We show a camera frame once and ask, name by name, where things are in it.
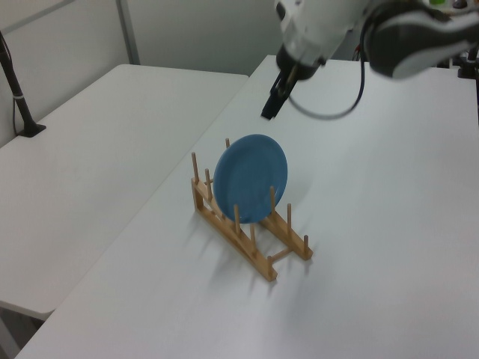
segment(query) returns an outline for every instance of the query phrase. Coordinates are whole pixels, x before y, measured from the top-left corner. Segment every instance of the blue plate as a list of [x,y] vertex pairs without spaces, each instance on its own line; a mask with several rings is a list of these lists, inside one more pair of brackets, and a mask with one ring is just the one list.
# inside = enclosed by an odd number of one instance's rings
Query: blue plate
[[278,204],[287,182],[286,156],[279,144],[265,135],[250,135],[234,142],[219,159],[213,192],[220,210],[234,221],[234,205],[241,223],[259,222],[271,213],[269,188]]

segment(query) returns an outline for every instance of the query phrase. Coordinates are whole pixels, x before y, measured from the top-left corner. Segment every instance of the table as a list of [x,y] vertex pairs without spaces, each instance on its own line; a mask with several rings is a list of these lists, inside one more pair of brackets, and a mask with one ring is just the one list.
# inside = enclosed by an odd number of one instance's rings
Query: table
[[0,307],[67,297],[247,77],[121,65],[0,150]]
[[[286,104],[268,122],[268,57],[193,147],[213,170],[227,136],[276,139],[289,164],[278,212],[293,204],[312,261],[290,254],[266,282],[194,213],[187,155],[18,358],[476,358],[475,82],[443,69],[396,83],[366,74],[342,120]],[[359,64],[330,61],[297,86],[309,108],[339,111]]]

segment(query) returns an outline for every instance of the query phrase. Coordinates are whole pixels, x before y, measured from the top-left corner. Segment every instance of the wooden peg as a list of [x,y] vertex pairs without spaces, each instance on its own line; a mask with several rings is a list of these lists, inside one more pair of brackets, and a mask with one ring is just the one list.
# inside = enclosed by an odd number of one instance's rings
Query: wooden peg
[[193,159],[193,171],[195,172],[195,184],[197,185],[200,182],[200,177],[198,175],[198,164],[196,163],[196,153],[192,153]]
[[256,258],[257,248],[256,248],[256,235],[254,234],[254,224],[249,225],[249,234],[251,237],[251,243],[253,244],[253,258]]
[[308,236],[305,236],[305,254],[308,252],[309,250],[309,237]]
[[234,205],[234,225],[237,230],[237,235],[241,236],[241,226],[240,226],[240,208],[237,204]]
[[211,192],[210,170],[209,169],[204,170],[204,174],[207,177],[206,185],[208,189],[208,201],[211,202],[211,200],[213,199],[213,193]]
[[276,200],[275,200],[275,188],[269,187],[269,196],[271,197],[271,218],[274,220],[276,217]]
[[287,204],[287,236],[291,237],[291,203]]
[[268,256],[268,275],[272,276],[272,257]]

